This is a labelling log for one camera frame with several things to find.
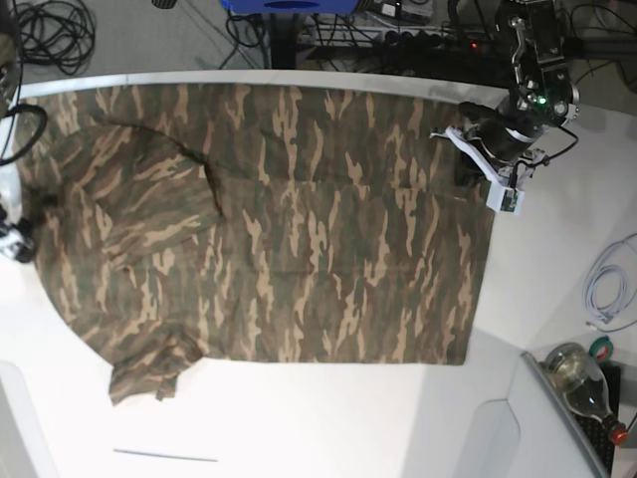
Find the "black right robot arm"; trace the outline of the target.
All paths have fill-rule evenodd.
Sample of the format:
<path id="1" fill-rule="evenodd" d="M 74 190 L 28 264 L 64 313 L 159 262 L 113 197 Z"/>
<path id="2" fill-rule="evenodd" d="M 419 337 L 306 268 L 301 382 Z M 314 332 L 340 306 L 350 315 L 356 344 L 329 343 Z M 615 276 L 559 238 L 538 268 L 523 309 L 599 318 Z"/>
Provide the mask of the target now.
<path id="1" fill-rule="evenodd" d="M 27 264 L 36 253 L 33 223 L 23 215 L 22 183 L 16 166 L 18 159 L 31 151 L 48 123 L 47 113 L 38 106 L 20 102 L 22 86 L 22 52 L 18 22 L 9 3 L 1 3 L 1 120 L 10 124 L 1 133 L 1 254 Z M 17 152 L 8 147 L 18 116 L 32 115 L 37 127 L 27 143 Z"/>

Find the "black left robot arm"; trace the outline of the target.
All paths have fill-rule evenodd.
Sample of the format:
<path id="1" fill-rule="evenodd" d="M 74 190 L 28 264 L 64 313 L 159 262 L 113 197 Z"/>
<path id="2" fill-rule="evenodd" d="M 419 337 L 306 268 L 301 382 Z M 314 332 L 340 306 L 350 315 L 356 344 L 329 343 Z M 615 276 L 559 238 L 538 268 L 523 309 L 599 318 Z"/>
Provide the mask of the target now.
<path id="1" fill-rule="evenodd" d="M 510 50 L 513 83 L 494 109 L 459 104 L 466 119 L 461 138 L 495 172 L 509 175 L 519 161 L 531 163 L 531 148 L 544 133 L 574 120 L 579 93 L 563 55 L 554 2 L 503 1 L 495 24 L 500 42 Z"/>

